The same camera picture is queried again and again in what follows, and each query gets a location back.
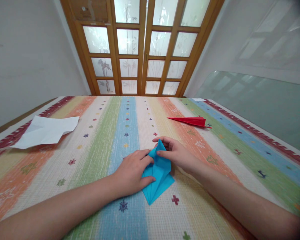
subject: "blue origami paper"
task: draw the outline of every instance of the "blue origami paper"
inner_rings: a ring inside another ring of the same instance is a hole
[[[166,151],[161,140],[158,146],[154,148],[148,155],[154,159],[154,164],[149,164],[144,170],[142,177],[154,176],[156,181],[146,186],[142,191],[149,205],[151,205],[167,188],[174,183],[173,177],[170,175],[171,162],[169,159],[159,157],[157,151]]]

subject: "table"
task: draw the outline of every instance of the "table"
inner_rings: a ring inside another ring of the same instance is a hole
[[[0,220],[63,191],[113,173],[152,139],[179,140],[207,165],[300,216],[300,151],[211,101],[188,98],[59,97],[0,134],[0,149],[16,142],[34,115],[80,116],[58,144],[0,150]],[[167,119],[207,119],[202,129]],[[175,183],[151,206],[143,192],[118,199],[65,239],[250,239],[189,175],[172,166]]]

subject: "hand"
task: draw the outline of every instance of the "hand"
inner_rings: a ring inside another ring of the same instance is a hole
[[[167,151],[157,151],[161,157],[169,159],[171,162],[181,167],[185,172],[192,174],[196,167],[201,164],[192,153],[190,153],[180,142],[169,137],[157,137],[153,142],[161,139]]]
[[[154,163],[152,157],[146,156],[149,152],[150,150],[146,149],[129,154],[112,174],[120,197],[139,192],[156,180],[152,176],[142,178],[144,169],[150,163]]]

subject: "origami crane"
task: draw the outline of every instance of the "origami crane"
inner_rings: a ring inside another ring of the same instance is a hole
[[[170,160],[159,157],[157,155],[157,151],[166,151],[166,148],[161,140],[159,140],[158,146],[148,154],[154,159],[154,164],[149,164],[142,174],[142,177],[154,176],[156,178],[155,182],[146,186],[142,190],[149,205],[151,205],[165,190],[171,186],[171,184],[174,183],[174,179],[170,175]]]
[[[205,126],[206,124],[206,119],[203,117],[193,117],[193,118],[169,118],[172,120],[176,120],[179,122],[185,122],[191,125],[199,126],[199,127],[206,127],[206,128],[212,128]]]

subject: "white paper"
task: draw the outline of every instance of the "white paper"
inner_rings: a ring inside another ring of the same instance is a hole
[[[76,128],[78,120],[79,117],[56,119],[34,116],[20,140],[10,148],[26,149],[40,144],[58,143],[62,135]]]
[[[197,102],[200,102],[200,101],[205,101],[204,99],[202,98],[193,98],[194,101],[197,101]]]

